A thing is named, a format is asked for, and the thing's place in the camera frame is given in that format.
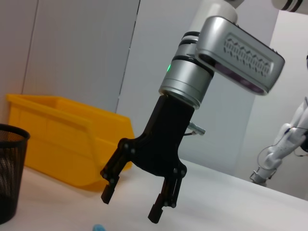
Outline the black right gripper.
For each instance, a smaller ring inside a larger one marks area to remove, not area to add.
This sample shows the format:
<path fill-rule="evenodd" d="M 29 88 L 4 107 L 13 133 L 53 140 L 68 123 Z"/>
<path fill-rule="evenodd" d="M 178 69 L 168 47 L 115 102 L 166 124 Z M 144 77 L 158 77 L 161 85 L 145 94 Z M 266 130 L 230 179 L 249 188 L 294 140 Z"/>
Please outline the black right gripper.
<path fill-rule="evenodd" d="M 100 175 L 108 181 L 101 195 L 109 204 L 119 174 L 128 162 L 155 176 L 164 177 L 159 193 L 148 219 L 158 223 L 163 207 L 175 208 L 183 177 L 187 168 L 180 161 L 178 149 L 194 108 L 168 95 L 159 97 L 143 133 L 134 139 L 121 139 Z"/>

